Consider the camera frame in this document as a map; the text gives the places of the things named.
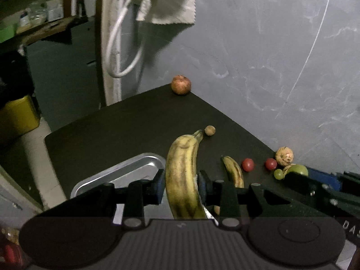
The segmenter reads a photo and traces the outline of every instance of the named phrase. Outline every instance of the cloth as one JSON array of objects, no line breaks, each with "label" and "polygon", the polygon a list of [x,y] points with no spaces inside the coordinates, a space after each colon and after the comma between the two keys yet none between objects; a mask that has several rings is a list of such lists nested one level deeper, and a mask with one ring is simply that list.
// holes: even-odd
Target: cloth
[{"label": "cloth", "polygon": [[195,0],[133,0],[136,20],[154,24],[195,23]]}]

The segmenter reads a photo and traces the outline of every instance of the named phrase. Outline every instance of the green box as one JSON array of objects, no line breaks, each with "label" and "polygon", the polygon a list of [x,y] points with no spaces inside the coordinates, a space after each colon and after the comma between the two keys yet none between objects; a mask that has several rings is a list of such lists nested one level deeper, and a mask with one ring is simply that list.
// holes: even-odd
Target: green box
[{"label": "green box", "polygon": [[3,29],[0,29],[0,43],[14,37],[16,30],[16,24],[9,25]]}]

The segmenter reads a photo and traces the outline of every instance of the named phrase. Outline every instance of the ripe banana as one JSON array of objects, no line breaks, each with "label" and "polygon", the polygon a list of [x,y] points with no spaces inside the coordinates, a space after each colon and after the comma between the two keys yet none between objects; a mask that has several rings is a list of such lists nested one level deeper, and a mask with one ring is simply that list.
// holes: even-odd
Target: ripe banana
[{"label": "ripe banana", "polygon": [[165,189],[175,219],[206,219],[196,174],[196,156],[202,139],[201,130],[192,135],[182,135],[172,143],[167,154]]},{"label": "ripe banana", "polygon": [[[238,165],[238,163],[233,160],[230,156],[224,156],[222,158],[226,170],[228,172],[229,178],[230,180],[233,181],[235,187],[237,188],[243,188],[244,187],[244,178],[243,178],[243,174],[241,172],[240,166]],[[220,215],[220,207],[219,206],[214,206],[214,211],[217,215]]]}]

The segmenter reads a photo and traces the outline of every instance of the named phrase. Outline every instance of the cherry tomato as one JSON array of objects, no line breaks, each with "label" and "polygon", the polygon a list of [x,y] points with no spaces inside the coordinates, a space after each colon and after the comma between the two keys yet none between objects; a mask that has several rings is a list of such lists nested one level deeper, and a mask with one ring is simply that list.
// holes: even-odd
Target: cherry tomato
[{"label": "cherry tomato", "polygon": [[241,166],[244,171],[251,172],[254,169],[254,161],[251,158],[245,158],[241,163]]},{"label": "cherry tomato", "polygon": [[272,171],[273,169],[276,169],[277,166],[278,163],[274,158],[268,158],[267,161],[265,162],[265,167],[267,170]]}]

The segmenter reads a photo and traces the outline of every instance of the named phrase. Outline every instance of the silver tray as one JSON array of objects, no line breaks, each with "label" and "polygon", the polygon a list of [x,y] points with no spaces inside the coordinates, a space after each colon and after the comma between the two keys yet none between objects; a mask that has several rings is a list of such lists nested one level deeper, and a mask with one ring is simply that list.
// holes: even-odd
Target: silver tray
[{"label": "silver tray", "polygon": [[[73,188],[70,198],[105,182],[113,183],[115,188],[120,188],[127,187],[136,180],[152,180],[159,169],[165,169],[165,162],[162,156],[154,153],[137,155],[79,182]],[[123,209],[124,204],[117,204],[113,223],[121,224]],[[165,190],[161,204],[145,206],[144,216],[146,224],[151,218],[173,219]]]}]

